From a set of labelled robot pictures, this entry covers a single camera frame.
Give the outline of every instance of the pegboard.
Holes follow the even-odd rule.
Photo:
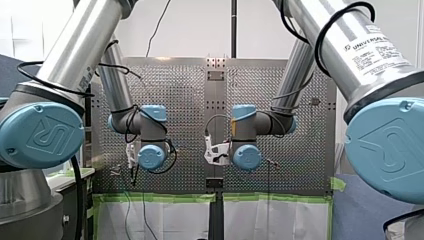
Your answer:
[[[221,69],[225,72],[224,89],[211,89],[207,82],[210,69],[207,59],[128,58],[126,64],[142,76],[142,81],[128,75],[134,103],[162,104],[167,107],[169,136],[178,149],[178,162],[164,175],[139,171],[136,187],[129,184],[126,144],[123,136],[107,127],[110,110],[99,80],[93,81],[93,166],[96,168],[94,191],[152,191],[159,193],[204,193],[205,179],[210,173],[223,177],[225,191],[267,191],[268,171],[264,163],[254,173],[243,173],[233,166],[224,171],[211,171],[204,155],[205,96],[225,92],[225,111],[231,114],[234,104],[252,103],[267,110],[281,81],[284,60],[232,60]],[[298,128],[284,139],[259,137],[263,155],[280,164],[280,170],[270,168],[270,191],[323,195],[330,190],[333,175],[335,87],[322,74],[316,74],[305,92],[298,112]],[[319,98],[318,106],[310,105]],[[220,134],[229,125],[215,127]],[[120,175],[114,174],[120,165]]]
[[[270,99],[284,73],[283,66],[272,60],[228,60],[228,104],[255,104],[258,110],[269,110]],[[331,79],[315,72],[295,111],[298,122],[294,134],[282,139],[257,138],[263,157],[278,163],[277,167],[262,161],[256,171],[246,173],[233,165],[227,166],[225,191],[328,194],[334,162],[335,94]],[[312,104],[313,99],[319,99],[319,104]]]

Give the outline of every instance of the blue end cap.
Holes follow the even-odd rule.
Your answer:
[[[233,119],[240,121],[250,116],[255,115],[256,106],[252,104],[235,105],[233,106]]]
[[[358,175],[395,199],[424,203],[424,99],[391,98],[362,109],[347,129],[347,157]]]
[[[294,133],[296,128],[297,128],[297,116],[293,116],[292,125],[291,125],[290,129],[287,131],[287,133]]]
[[[107,126],[108,128],[110,128],[112,131],[114,132],[118,132],[116,131],[116,129],[113,127],[113,123],[112,123],[112,115],[109,115],[108,119],[107,119]]]
[[[71,108],[29,104],[0,123],[0,156],[17,168],[51,168],[78,152],[83,139],[82,120]]]
[[[143,105],[141,109],[158,122],[166,122],[166,107],[162,105]]]
[[[138,152],[138,164],[145,170],[152,171],[162,167],[165,158],[165,152],[156,145],[146,145]]]
[[[261,165],[262,155],[254,145],[243,145],[234,152],[234,164],[245,171],[253,171]]]

